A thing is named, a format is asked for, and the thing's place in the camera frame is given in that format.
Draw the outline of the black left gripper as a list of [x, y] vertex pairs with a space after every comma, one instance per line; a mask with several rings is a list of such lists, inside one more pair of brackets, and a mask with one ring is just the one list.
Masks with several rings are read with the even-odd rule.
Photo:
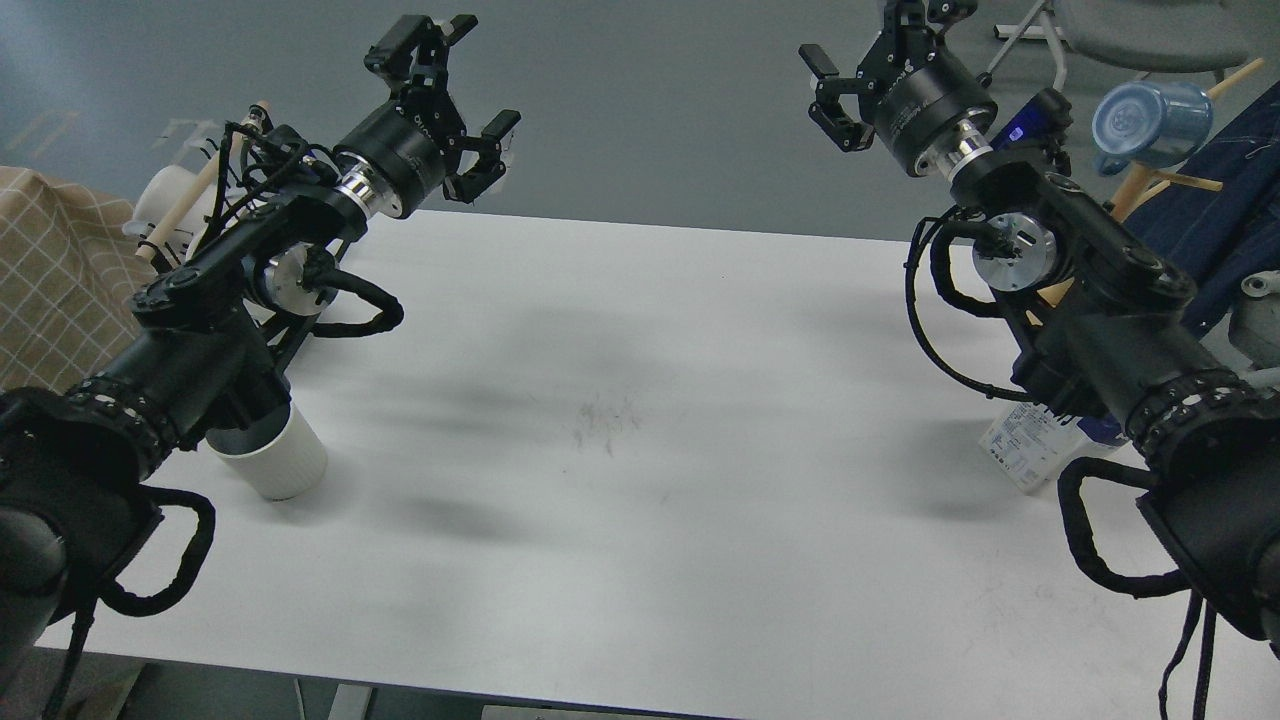
[[[467, 126], [448, 90], [451, 50], [477, 27], [472, 14], [436, 23], [402, 15], [364, 56], [364, 67], [390, 88], [383, 105], [361, 120], [338, 150], [370, 165], [396, 195], [403, 219], [435, 190], [471, 204], [506, 176], [503, 141], [522, 115], [503, 109], [481, 131]], [[475, 163], [461, 170], [462, 156]]]

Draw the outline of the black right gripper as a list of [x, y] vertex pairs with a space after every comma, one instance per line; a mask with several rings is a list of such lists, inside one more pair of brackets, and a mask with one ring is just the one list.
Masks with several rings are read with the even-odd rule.
[[[881, 29], [858, 70], [840, 74], [818, 44], [797, 55], [815, 79], [809, 118], [842, 152], [868, 150], [878, 137], [910, 176], [923, 177], [927, 151], [969, 120], [987, 131], [998, 113], [986, 87], [946, 49], [951, 27], [974, 15], [978, 1], [879, 1]], [[842, 97], [858, 96], [854, 120]]]

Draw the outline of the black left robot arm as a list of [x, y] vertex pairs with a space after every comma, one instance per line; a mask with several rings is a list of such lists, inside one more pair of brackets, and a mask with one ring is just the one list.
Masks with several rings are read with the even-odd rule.
[[404, 219], [435, 190], [472, 202], [506, 174], [518, 111], [471, 135], [448, 90], [451, 50], [476, 24], [401, 17], [364, 59], [388, 100], [332, 149], [262, 105], [225, 123], [204, 232], [131, 297], [138, 338], [61, 395], [4, 393], [3, 680], [73, 618], [41, 717], [60, 714], [99, 605], [147, 618], [195, 584], [216, 515], [202, 495], [148, 484], [169, 455], [283, 420], [305, 337], [402, 323], [399, 301], [342, 270], [330, 245], [347, 249], [376, 214]]

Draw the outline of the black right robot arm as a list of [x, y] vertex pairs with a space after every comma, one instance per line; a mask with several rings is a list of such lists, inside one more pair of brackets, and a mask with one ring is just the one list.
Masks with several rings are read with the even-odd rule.
[[[989, 398], [1111, 416], [1143, 457], [1071, 460], [1057, 480], [1068, 547], [1096, 584], [1134, 598], [1189, 594], [1178, 666], [1202, 634], [1193, 703], [1203, 717], [1216, 621], [1277, 647], [1277, 396], [1216, 360], [1181, 324], [1192, 278], [1128, 232], [1064, 170], [1064, 100], [1025, 105], [998, 133], [987, 82], [947, 47], [974, 1], [884, 1], [844, 76], [815, 44], [809, 117], [842, 151], [883, 141], [913, 177], [941, 174], [954, 206], [920, 219], [905, 264], [911, 332], [929, 360]], [[1004, 320], [1012, 387], [957, 374], [916, 313], [922, 259], [940, 297]]]

